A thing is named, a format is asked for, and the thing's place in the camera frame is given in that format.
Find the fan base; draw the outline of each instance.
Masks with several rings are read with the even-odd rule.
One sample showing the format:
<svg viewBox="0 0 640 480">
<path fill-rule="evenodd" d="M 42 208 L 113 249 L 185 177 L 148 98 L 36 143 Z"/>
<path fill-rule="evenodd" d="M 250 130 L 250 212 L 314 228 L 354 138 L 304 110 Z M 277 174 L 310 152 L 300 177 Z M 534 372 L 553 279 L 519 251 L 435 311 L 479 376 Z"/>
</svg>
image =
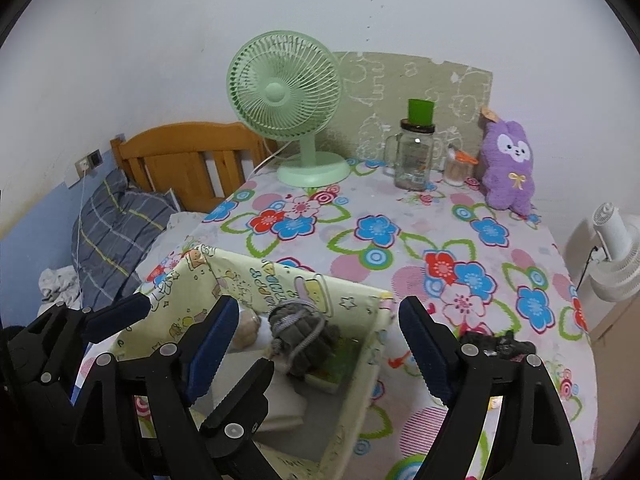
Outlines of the fan base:
<svg viewBox="0 0 640 480">
<path fill-rule="evenodd" d="M 351 168 L 340 155 L 316 152 L 314 166 L 302 166 L 300 155 L 289 157 L 278 167 L 278 180 L 294 187 L 322 187 L 347 178 Z"/>
</svg>

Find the table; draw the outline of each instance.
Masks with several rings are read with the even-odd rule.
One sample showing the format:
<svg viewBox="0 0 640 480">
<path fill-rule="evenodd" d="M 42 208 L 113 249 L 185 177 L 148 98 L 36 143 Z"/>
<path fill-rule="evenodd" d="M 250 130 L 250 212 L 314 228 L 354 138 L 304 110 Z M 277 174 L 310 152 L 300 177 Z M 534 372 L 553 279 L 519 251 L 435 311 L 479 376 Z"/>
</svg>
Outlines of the table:
<svg viewBox="0 0 640 480">
<path fill-rule="evenodd" d="M 434 172 L 424 192 L 407 192 L 394 186 L 383 162 L 348 163 L 347 179 L 322 189 L 286 186 L 266 168 L 192 236 L 391 290 L 397 302 L 415 295 L 456 335 L 513 330 L 533 342 L 558 389 L 587 479 L 597 414 L 593 353 L 575 287 L 540 216 L 492 210 L 474 179 L 452 187 Z M 345 478 L 411 479 L 446 413 L 426 388 L 397 321 L 386 348 Z M 470 478 L 482 476 L 498 413 L 488 410 Z"/>
</svg>

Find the gray rolled cloth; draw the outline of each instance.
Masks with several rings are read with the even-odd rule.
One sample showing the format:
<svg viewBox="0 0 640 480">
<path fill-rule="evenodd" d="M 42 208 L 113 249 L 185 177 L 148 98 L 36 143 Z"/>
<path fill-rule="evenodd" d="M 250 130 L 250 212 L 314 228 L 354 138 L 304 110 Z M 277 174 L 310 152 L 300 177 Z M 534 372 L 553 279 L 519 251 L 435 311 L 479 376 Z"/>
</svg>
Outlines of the gray rolled cloth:
<svg viewBox="0 0 640 480">
<path fill-rule="evenodd" d="M 340 337 L 340 329 L 305 300 L 277 304 L 269 313 L 269 325 L 273 353 L 285 357 L 289 373 L 298 377 L 321 367 Z"/>
</svg>

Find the purple plush toy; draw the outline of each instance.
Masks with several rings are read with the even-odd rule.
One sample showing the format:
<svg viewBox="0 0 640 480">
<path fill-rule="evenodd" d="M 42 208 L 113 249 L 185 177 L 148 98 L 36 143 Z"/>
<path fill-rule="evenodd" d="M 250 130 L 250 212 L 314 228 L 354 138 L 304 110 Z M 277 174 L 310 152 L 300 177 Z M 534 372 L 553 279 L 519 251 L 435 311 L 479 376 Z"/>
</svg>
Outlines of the purple plush toy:
<svg viewBox="0 0 640 480">
<path fill-rule="evenodd" d="M 486 203 L 494 209 L 510 208 L 527 216 L 531 212 L 533 153 L 524 129 L 514 121 L 501 120 L 488 108 L 482 108 L 488 119 L 480 153 L 486 172 L 482 183 L 487 188 Z"/>
</svg>

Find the fan center cap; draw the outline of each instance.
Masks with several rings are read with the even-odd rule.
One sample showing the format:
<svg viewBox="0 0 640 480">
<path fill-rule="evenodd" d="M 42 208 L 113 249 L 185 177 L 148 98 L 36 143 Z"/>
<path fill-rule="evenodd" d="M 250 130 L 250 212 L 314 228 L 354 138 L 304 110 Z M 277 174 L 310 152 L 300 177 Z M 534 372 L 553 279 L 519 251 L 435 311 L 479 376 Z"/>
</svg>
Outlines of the fan center cap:
<svg viewBox="0 0 640 480">
<path fill-rule="evenodd" d="M 277 104 L 284 99 L 287 89 L 282 83 L 271 82 L 264 89 L 264 96 L 272 104 Z"/>
</svg>

